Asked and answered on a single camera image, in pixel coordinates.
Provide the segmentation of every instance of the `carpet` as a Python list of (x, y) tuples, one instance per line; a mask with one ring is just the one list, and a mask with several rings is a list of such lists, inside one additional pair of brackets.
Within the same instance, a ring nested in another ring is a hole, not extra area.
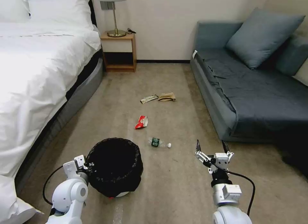
[[(140, 99), (174, 92), (176, 101)], [(134, 130), (140, 115), (148, 116), (146, 128)], [(54, 139), (36, 166), (20, 198), (43, 211), (29, 224), (45, 223), (50, 206), (42, 198), (49, 174), (75, 156), (87, 155), (99, 141), (121, 137), (136, 143), (144, 171), (138, 189), (122, 198), (108, 199), (91, 186), (82, 212), (83, 223), (163, 224), (212, 223), (216, 210), (211, 176), (195, 158), (200, 140), (205, 154), (223, 152), (211, 118), (188, 64), (138, 64), (135, 73), (107, 73), (88, 103)], [(172, 148), (153, 148), (149, 137), (172, 143)], [(307, 180), (281, 160), (272, 145), (229, 143), (235, 153), (229, 169), (244, 174), (256, 184), (251, 209), (253, 223), (306, 223)], [(51, 199), (56, 186), (66, 179), (57, 172), (47, 185)], [(252, 186), (230, 176), (243, 195), (239, 207), (247, 211)]]

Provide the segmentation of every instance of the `nightstand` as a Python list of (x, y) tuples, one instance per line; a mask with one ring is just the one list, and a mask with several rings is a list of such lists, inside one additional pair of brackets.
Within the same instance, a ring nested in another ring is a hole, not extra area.
[(135, 34), (123, 37), (101, 35), (107, 72), (135, 72), (137, 66)]

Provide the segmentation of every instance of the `bottle label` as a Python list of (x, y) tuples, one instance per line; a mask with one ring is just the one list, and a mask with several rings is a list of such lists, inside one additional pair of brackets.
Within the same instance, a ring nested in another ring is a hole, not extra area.
[(152, 144), (151, 144), (151, 145), (154, 146), (154, 147), (158, 147), (158, 145), (159, 145), (159, 139), (153, 137), (153, 138), (152, 138)]

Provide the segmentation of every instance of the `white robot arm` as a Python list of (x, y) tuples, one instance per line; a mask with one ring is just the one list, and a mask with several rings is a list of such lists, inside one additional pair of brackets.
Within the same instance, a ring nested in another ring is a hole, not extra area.
[(63, 164), (67, 180), (57, 186), (52, 195), (52, 209), (47, 224), (82, 224), (82, 208), (88, 196), (88, 177), (82, 169), (83, 155)]
[(195, 155), (203, 165), (208, 167), (213, 177), (211, 186), (213, 188), (213, 201), (218, 207), (213, 214), (214, 224), (252, 224), (249, 216), (238, 207), (242, 191), (239, 185), (233, 185), (227, 174), (227, 167), (234, 153), (226, 149), (225, 153), (215, 153), (207, 156), (201, 152), (199, 140), (197, 141)]

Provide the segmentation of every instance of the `black trash can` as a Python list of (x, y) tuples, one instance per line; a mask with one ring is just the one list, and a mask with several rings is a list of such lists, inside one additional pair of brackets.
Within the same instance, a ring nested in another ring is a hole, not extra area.
[(143, 163), (139, 147), (123, 138), (97, 143), (87, 156), (89, 183), (106, 197), (133, 192), (141, 181)]

